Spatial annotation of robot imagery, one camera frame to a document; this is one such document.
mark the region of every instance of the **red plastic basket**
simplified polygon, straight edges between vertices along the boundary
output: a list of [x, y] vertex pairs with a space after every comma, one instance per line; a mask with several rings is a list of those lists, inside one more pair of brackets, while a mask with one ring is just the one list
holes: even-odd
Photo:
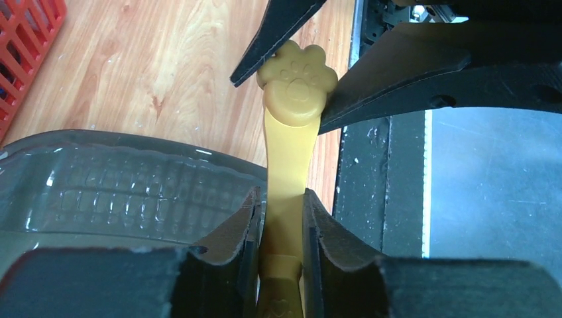
[[0, 141], [66, 17], [64, 0], [0, 0]]

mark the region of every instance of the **yellow handle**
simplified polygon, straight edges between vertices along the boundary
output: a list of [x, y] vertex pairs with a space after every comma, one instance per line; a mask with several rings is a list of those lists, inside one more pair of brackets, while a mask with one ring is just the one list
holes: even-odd
[[320, 115], [337, 84], [337, 74], [325, 61], [319, 46], [301, 50], [288, 41], [258, 71], [267, 151], [258, 317], [303, 317], [303, 195]]

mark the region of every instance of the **wooden table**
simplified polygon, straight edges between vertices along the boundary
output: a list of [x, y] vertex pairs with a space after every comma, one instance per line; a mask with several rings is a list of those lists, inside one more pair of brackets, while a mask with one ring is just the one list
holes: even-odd
[[[262, 93], [229, 76], [266, 0], [67, 0], [68, 16], [3, 141], [57, 129], [155, 136], [262, 166]], [[293, 39], [347, 71], [354, 1], [330, 0]], [[339, 132], [318, 138], [309, 187], [331, 210]]]

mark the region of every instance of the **wood grain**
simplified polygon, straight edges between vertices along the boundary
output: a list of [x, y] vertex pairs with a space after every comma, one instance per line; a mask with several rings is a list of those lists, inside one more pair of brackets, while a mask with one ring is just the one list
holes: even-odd
[[[229, 82], [264, 0], [67, 0], [68, 16], [3, 141], [57, 129], [155, 136], [265, 166], [262, 93]], [[296, 34], [347, 71], [353, 1], [331, 0]], [[331, 210], [339, 132], [319, 137], [309, 187]]]

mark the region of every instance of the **gray floor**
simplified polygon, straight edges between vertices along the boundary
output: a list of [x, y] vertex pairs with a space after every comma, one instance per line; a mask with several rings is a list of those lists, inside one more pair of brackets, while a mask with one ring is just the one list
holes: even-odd
[[562, 116], [433, 112], [431, 257], [516, 258], [562, 282]]

